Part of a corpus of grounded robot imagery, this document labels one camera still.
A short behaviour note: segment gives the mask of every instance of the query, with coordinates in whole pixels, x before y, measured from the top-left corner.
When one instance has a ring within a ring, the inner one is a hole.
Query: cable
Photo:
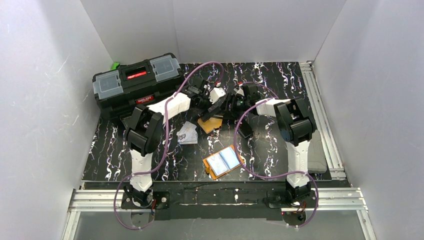
[[[153,202],[153,206],[151,206],[151,215],[153,216],[153,218],[155,217],[155,213],[153,212],[153,209],[155,208],[155,206],[156,206],[156,199]]]
[[[299,212],[299,210],[303,207],[303,205],[306,205],[306,201],[304,201],[303,202],[303,204],[302,203],[299,203],[299,207],[297,208],[297,210],[296,211],[294,211],[293,213],[297,213],[297,212]]]
[[[306,209],[306,201],[303,204],[303,209],[302,209],[301,213],[303,213],[305,211],[305,209]]]
[[[142,209],[147,209],[150,208],[150,206],[152,205],[153,201],[150,201],[150,203],[147,206],[141,206],[140,208]]]
[[[205,62],[205,63],[202,63],[202,64],[200,64],[199,66],[197,66],[193,71],[191,71],[190,72],[190,74],[188,74],[188,76],[185,78],[185,80],[182,82],[182,84],[181,84],[181,86],[178,88],[178,90],[170,97],[170,98],[168,98],[167,100],[166,100],[166,102],[165,102],[165,145],[164,145],[164,150],[163,150],[163,155],[162,155],[162,159],[160,160],[160,162],[159,162],[159,164],[154,168],[154,169],[152,169],[152,170],[150,170],[150,171],[145,171],[145,172],[134,172],[133,174],[131,174],[131,175],[128,175],[128,176],[125,176],[125,177],[123,177],[122,178],[122,180],[119,182],[119,184],[118,184],[118,187],[116,188],[116,192],[115,192],[115,196],[113,197],[113,212],[115,213],[115,216],[116,216],[116,219],[118,220],[118,222],[122,225],[122,226],[124,226],[125,228],[127,228],[127,229],[130,229],[130,230],[141,230],[141,229],[144,229],[145,227],[147,227],[147,226],[149,226],[153,221],[151,221],[151,222],[149,222],[149,223],[147,223],[146,225],[144,225],[144,226],[141,226],[141,227],[131,227],[131,226],[127,226],[125,223],[123,223],[122,221],[121,221],[121,219],[119,218],[119,216],[118,216],[118,212],[117,212],[117,197],[118,197],[118,192],[119,192],[119,189],[121,189],[121,186],[122,186],[122,184],[126,181],[126,180],[129,180],[132,176],[136,176],[136,175],[144,175],[144,174],[151,174],[151,173],[154,173],[154,172],[156,172],[156,171],[158,171],[160,168],[161,168],[161,166],[162,166],[162,164],[164,163],[164,161],[165,161],[165,159],[166,159],[166,157],[167,157],[167,153],[168,153],[168,144],[169,144],[169,142],[170,142],[170,140],[169,140],[169,135],[170,135],[170,126],[169,126],[169,119],[168,119],[168,103],[170,102],[170,101],[172,101],[174,98],[175,98],[175,96],[177,96],[177,94],[178,93],[180,93],[181,92],[181,90],[183,89],[183,87],[184,87],[184,85],[187,83],[187,81],[193,76],[193,74],[195,73],[195,72],[197,72],[199,69],[201,69],[201,68],[203,68],[204,66],[206,66],[206,65],[209,65],[209,64],[217,64],[220,68],[221,68],[221,75],[220,75],[220,77],[219,77],[219,80],[217,81],[217,82],[221,82],[222,81],[222,79],[223,79],[223,77],[224,77],[224,66],[221,64],[221,63],[219,63],[219,62],[217,62],[217,61],[208,61],[208,62]]]
[[[264,86],[264,85],[262,85],[262,84],[259,84],[259,83],[257,83],[257,82],[250,82],[250,83],[255,83],[255,84],[257,84],[258,86],[261,86],[261,87],[263,87],[263,88],[265,88],[265,89],[267,89],[267,90],[269,90],[270,92],[272,92],[268,87],[266,87],[266,86]],[[270,99],[265,99],[265,100],[263,100],[263,101],[260,101],[260,102],[258,102],[258,103],[256,103],[255,105],[253,105],[253,106],[251,106],[248,110],[246,110],[244,113],[243,113],[243,115],[241,115],[241,117],[240,117],[240,119],[238,120],[238,122],[237,122],[237,125],[235,126],[235,130],[234,130],[234,149],[238,149],[238,144],[237,144],[237,133],[238,133],[238,131],[239,131],[239,127],[240,127],[240,124],[242,123],[242,120],[245,118],[245,116],[252,110],[252,109],[254,109],[254,108],[256,108],[257,106],[259,106],[259,105],[261,105],[261,104],[264,104],[264,103],[266,103],[266,102],[268,102]],[[303,226],[305,226],[306,224],[308,224],[310,221],[311,221],[311,219],[315,216],[315,213],[317,212],[317,208],[318,208],[318,199],[319,199],[319,195],[318,195],[318,186],[317,186],[317,183],[315,182],[315,180],[314,180],[314,178],[312,178],[312,176],[311,175],[309,175],[307,172],[304,172],[304,171],[290,171],[290,172],[286,172],[286,173],[283,173],[283,174],[280,174],[280,175],[277,175],[277,176],[261,176],[261,175],[259,175],[259,174],[256,174],[256,173],[254,173],[254,172],[252,172],[248,167],[246,167],[244,164],[243,164],[243,161],[240,159],[240,156],[239,156],[239,154],[236,154],[236,157],[237,157],[237,160],[239,161],[239,163],[240,163],[240,165],[241,165],[241,167],[244,169],[244,170],[246,170],[246,172],[248,172],[249,174],[251,174],[252,176],[255,176],[255,177],[257,177],[257,178],[261,178],[261,179],[277,179],[277,178],[282,178],[282,177],[286,177],[286,176],[288,176],[288,175],[290,175],[290,174],[304,174],[304,175],[306,175],[310,180],[311,180],[311,182],[313,183],[313,186],[315,187],[315,197],[316,197],[316,202],[315,202],[315,208],[313,209],[313,212],[312,212],[312,214],[311,214],[311,216],[303,223],[303,224],[301,224],[301,225],[299,225],[299,226],[296,226],[296,227],[303,227]]]

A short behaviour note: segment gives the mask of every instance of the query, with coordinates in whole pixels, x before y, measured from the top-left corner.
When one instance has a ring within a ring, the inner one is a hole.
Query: green clip
[[[114,62],[114,63],[112,64],[112,67],[110,68],[110,70],[115,70],[115,69],[117,69],[117,67],[119,67],[119,65],[120,65],[120,63],[119,63],[119,62]]]

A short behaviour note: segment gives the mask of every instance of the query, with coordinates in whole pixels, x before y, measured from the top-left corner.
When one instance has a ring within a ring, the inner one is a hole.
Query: red label
[[[140,76],[143,76],[143,75],[146,75],[147,74],[147,72],[146,71],[142,71],[142,72],[139,72],[139,73],[136,73],[136,74],[133,74],[133,75],[130,75],[130,76],[127,76],[126,77],[126,79],[133,79],[133,78],[136,78],[136,77],[140,77]]]
[[[135,103],[136,103],[136,104],[144,104],[144,103],[147,103],[147,102],[152,101],[153,99],[155,99],[155,97],[154,97],[153,95],[145,96],[145,97],[142,97],[142,98],[140,98],[140,99],[137,99],[137,100],[135,101]]]

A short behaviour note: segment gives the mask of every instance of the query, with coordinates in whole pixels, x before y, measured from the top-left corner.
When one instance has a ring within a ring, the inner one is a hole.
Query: small black box
[[[120,65],[93,76],[94,98],[104,119],[117,121],[131,116],[137,104],[153,104],[171,96],[184,81],[172,53]]]

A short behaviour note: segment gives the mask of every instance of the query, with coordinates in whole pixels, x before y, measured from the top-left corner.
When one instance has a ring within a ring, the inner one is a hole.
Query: gray pad
[[[312,134],[307,152],[307,170],[312,174],[322,174],[327,171],[326,155],[324,154],[323,141],[320,131]]]

